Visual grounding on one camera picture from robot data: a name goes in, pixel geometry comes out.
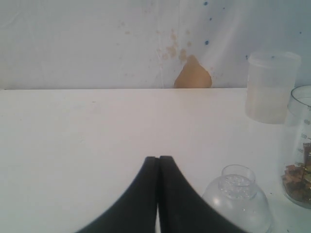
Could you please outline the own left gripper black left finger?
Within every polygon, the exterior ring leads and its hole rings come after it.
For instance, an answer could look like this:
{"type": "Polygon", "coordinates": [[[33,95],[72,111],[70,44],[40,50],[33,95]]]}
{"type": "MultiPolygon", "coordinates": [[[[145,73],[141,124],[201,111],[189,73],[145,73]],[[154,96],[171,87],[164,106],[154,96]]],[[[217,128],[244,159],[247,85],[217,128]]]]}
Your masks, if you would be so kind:
{"type": "Polygon", "coordinates": [[[159,159],[146,157],[119,199],[80,233],[154,233],[157,215],[159,159]]]}

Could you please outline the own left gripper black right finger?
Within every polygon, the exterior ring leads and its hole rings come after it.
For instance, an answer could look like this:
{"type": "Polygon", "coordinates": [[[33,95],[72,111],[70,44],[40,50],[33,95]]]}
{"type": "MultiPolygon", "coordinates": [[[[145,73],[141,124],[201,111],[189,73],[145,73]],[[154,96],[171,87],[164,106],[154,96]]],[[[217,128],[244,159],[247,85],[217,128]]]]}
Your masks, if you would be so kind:
{"type": "Polygon", "coordinates": [[[171,156],[159,158],[157,198],[162,233],[243,233],[192,188],[171,156]]]}

